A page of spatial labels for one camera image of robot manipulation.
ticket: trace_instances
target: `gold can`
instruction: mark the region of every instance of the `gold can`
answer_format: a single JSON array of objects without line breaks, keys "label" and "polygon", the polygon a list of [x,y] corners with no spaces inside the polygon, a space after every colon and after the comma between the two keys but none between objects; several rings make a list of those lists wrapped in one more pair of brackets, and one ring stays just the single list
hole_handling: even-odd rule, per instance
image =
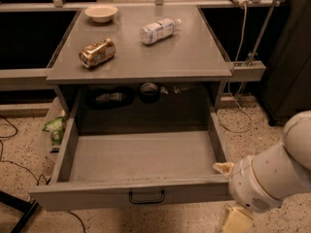
[{"label": "gold can", "polygon": [[112,58],[116,47],[112,40],[105,38],[99,43],[85,47],[79,53],[79,58],[85,67],[90,68]]}]

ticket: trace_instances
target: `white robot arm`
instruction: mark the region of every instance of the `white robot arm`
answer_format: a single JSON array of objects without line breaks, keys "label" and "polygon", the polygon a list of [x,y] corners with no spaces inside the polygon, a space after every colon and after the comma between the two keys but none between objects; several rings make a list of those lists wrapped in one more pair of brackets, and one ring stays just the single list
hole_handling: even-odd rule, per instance
[{"label": "white robot arm", "polygon": [[311,112],[287,122],[283,143],[234,164],[229,192],[255,213],[281,207],[288,196],[311,192]]}]

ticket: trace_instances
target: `floor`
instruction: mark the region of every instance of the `floor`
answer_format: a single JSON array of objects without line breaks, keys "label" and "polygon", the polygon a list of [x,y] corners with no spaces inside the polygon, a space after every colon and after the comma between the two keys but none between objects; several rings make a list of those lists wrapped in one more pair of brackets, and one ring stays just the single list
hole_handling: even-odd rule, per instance
[{"label": "floor", "polygon": [[[219,117],[227,147],[234,162],[247,154],[257,154],[281,141],[282,126],[270,127],[264,109],[253,96],[241,99],[243,109],[225,97]],[[18,129],[3,142],[2,161],[10,160],[26,167],[39,177],[52,173],[53,161],[38,150],[38,140],[45,117],[34,108],[27,117],[7,113],[7,119]],[[0,118],[0,135],[14,133],[8,123]],[[28,200],[28,189],[36,184],[25,169],[11,162],[0,163],[0,187],[23,200]],[[143,206],[125,209],[74,211],[83,222],[86,232],[220,232],[225,221],[226,207],[233,201],[170,206]],[[281,209],[266,214],[255,214],[251,233],[262,232],[310,232],[311,194],[298,194],[285,200]],[[21,213],[0,204],[0,232],[10,232]],[[78,219],[68,212],[46,212],[40,208],[28,221],[22,232],[84,232]]]}]

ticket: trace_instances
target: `open drawer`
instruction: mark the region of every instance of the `open drawer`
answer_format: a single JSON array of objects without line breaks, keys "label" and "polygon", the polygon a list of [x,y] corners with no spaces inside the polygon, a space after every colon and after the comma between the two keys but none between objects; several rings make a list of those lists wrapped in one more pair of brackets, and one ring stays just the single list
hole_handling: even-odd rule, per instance
[{"label": "open drawer", "polygon": [[97,87],[80,87],[51,182],[31,196],[48,211],[232,199],[212,168],[230,158],[204,84],[154,103],[141,101],[138,84],[128,87],[132,103],[108,110],[87,105]]}]

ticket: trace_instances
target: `bowl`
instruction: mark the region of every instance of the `bowl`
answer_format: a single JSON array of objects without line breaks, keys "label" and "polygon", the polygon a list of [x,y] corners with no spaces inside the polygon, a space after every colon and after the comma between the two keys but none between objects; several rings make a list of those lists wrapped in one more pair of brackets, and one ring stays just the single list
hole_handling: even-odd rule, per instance
[{"label": "bowl", "polygon": [[118,8],[113,5],[92,6],[85,10],[86,15],[98,23],[111,21],[117,12]]}]

